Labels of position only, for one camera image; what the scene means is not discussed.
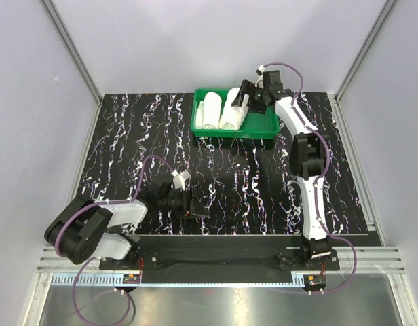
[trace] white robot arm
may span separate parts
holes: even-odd
[[[186,182],[191,178],[188,171],[172,173],[173,184],[175,189],[186,191]],[[104,209],[112,212],[107,228],[123,224],[138,225],[145,218],[148,208],[140,200],[133,200],[128,204],[110,204],[100,205]],[[92,257],[113,258],[122,260],[131,249],[131,244],[123,236],[119,234],[104,233]]]
[[[242,105],[245,95],[248,95],[248,112],[265,113],[269,107],[282,118],[294,137],[289,163],[299,184],[303,202],[302,259],[307,262],[329,256],[331,246],[324,229],[325,218],[318,217],[318,213],[321,217],[325,216],[322,193],[324,178],[320,177],[326,163],[324,144],[313,133],[317,128],[305,117],[296,100],[292,100],[294,94],[290,90],[283,89],[280,72],[264,71],[259,68],[257,73],[260,75],[259,82],[244,80],[232,105]],[[315,188],[318,189],[317,196],[315,196]]]
[[[298,107],[297,102],[294,102],[296,111],[292,108],[291,105],[292,97],[284,97],[278,100],[275,103],[275,113],[282,118],[284,124],[289,129],[289,132],[292,136],[298,134],[309,134],[310,131],[307,127],[317,130],[317,128],[310,123],[310,121],[305,117],[304,113]],[[300,120],[299,116],[301,115],[305,124]],[[323,198],[323,178],[318,178],[319,175],[309,177],[308,180],[305,180],[303,177],[297,176],[297,182],[301,190],[301,197],[303,199],[303,213],[304,213],[304,226],[303,226],[303,235],[306,239],[311,240],[321,240],[327,237],[326,232],[322,229],[321,224],[318,221],[318,216],[316,215],[316,204],[315,204],[315,187],[318,187],[318,207],[320,211],[320,216],[325,216],[324,214],[324,198]],[[326,227],[325,219],[322,220],[322,223]],[[318,253],[316,256],[329,255],[330,252]]]

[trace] green basket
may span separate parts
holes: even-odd
[[[199,89],[194,93],[193,114],[191,117],[191,130],[197,137],[218,137],[218,138],[248,138],[248,139],[274,139],[280,131],[280,121],[278,116],[271,109],[266,110],[265,114],[248,113],[239,130],[217,130],[217,129],[196,129],[195,112],[200,101],[204,100],[207,93],[217,93],[223,100],[224,107],[229,90],[209,90]]]

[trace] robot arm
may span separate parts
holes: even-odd
[[[305,117],[304,113],[298,107],[297,102],[294,102],[294,107],[296,111],[292,108],[291,105],[292,97],[287,96],[281,98],[275,103],[275,113],[282,118],[283,122],[289,129],[289,132],[292,136],[294,136],[294,146],[297,146],[298,136],[308,136],[307,137],[307,149],[311,149],[313,146],[312,144],[308,143],[308,138],[318,142],[316,136],[310,132],[307,127],[310,127],[313,130],[317,130],[315,126],[313,126],[310,121]],[[295,149],[295,155],[298,155],[297,148]],[[299,184],[299,188],[301,190],[301,197],[303,199],[303,214],[304,214],[304,226],[303,226],[303,235],[308,240],[322,240],[326,239],[327,235],[324,229],[322,229],[321,224],[318,221],[318,216],[316,214],[316,204],[315,204],[315,187],[318,188],[318,207],[320,216],[325,216],[324,214],[324,198],[323,198],[323,184],[324,179],[318,178],[319,174],[316,175],[316,172],[312,173],[313,176],[308,175],[308,178],[305,179],[304,171],[299,171],[297,175],[297,182]],[[326,227],[325,219],[322,220],[322,223]],[[311,253],[311,257],[319,257],[323,255],[330,255],[331,248],[328,247],[328,251],[319,252],[319,253]]]
[[[80,264],[91,257],[121,261],[131,251],[132,242],[120,234],[105,233],[107,229],[128,223],[137,225],[148,211],[154,209],[171,210],[180,219],[206,215],[204,209],[191,202],[189,172],[174,171],[172,177],[172,182],[154,186],[154,189],[138,196],[138,199],[122,200],[120,203],[104,200],[106,204],[81,213],[64,231],[60,241],[61,253],[74,264]],[[55,246],[65,223],[83,207],[95,202],[98,201],[82,195],[76,196],[46,230],[45,240]]]
[[[282,118],[294,137],[290,150],[289,164],[301,190],[303,201],[303,261],[329,256],[331,246],[320,222],[326,227],[325,219],[318,220],[316,213],[315,187],[318,188],[318,208],[320,216],[324,214],[323,178],[319,178],[325,167],[325,149],[320,139],[312,132],[317,128],[305,117],[296,101],[292,103],[293,92],[283,89],[279,71],[257,71],[257,83],[244,80],[233,105],[242,105],[245,94],[248,95],[248,111],[265,113],[272,108]]]

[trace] metal floor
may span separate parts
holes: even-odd
[[[329,275],[328,281],[331,288],[343,279]],[[78,287],[79,306],[106,290]],[[71,287],[50,287],[40,325],[84,325],[74,313],[71,293]],[[343,291],[312,297],[300,289],[251,288],[141,287],[131,294],[135,310],[131,308],[122,325],[402,325],[384,274],[360,274]],[[82,313],[93,323],[109,325],[121,318],[126,306],[124,297],[109,293]]]

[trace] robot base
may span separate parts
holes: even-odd
[[[142,259],[143,270],[156,270],[159,261],[159,250],[156,248],[132,248],[123,260],[106,258],[99,264],[100,270],[139,270],[138,260]]]
[[[340,270],[339,258],[334,249],[329,256],[308,259],[307,261],[301,257],[300,249],[279,250],[277,257],[280,260],[280,269],[284,271],[315,270],[320,272],[323,263],[325,263],[325,270]]]

